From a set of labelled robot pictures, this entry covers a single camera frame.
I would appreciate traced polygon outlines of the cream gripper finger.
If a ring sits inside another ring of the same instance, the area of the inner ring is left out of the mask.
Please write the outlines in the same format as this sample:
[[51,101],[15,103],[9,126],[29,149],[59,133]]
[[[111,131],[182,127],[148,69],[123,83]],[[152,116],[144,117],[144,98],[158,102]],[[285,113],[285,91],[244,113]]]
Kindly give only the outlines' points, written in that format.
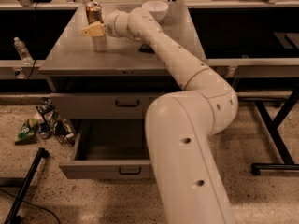
[[105,25],[96,21],[81,29],[81,33],[88,37],[103,37],[106,35]]

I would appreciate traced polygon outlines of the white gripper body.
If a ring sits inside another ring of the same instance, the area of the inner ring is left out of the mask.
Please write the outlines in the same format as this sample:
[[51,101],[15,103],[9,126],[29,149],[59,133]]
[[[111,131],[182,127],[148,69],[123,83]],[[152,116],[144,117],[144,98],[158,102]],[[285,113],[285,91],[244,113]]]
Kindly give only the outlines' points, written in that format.
[[114,10],[105,17],[106,32],[113,37],[126,37],[127,20],[126,12]]

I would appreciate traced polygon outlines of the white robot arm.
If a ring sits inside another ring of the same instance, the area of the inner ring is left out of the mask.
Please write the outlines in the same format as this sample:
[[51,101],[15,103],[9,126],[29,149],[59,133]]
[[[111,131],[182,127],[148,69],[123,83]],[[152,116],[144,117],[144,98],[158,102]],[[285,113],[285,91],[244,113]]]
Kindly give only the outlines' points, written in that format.
[[115,10],[83,28],[86,36],[128,37],[149,45],[181,87],[154,100],[145,134],[168,224],[237,224],[208,137],[234,120],[235,90],[163,32],[141,7]]

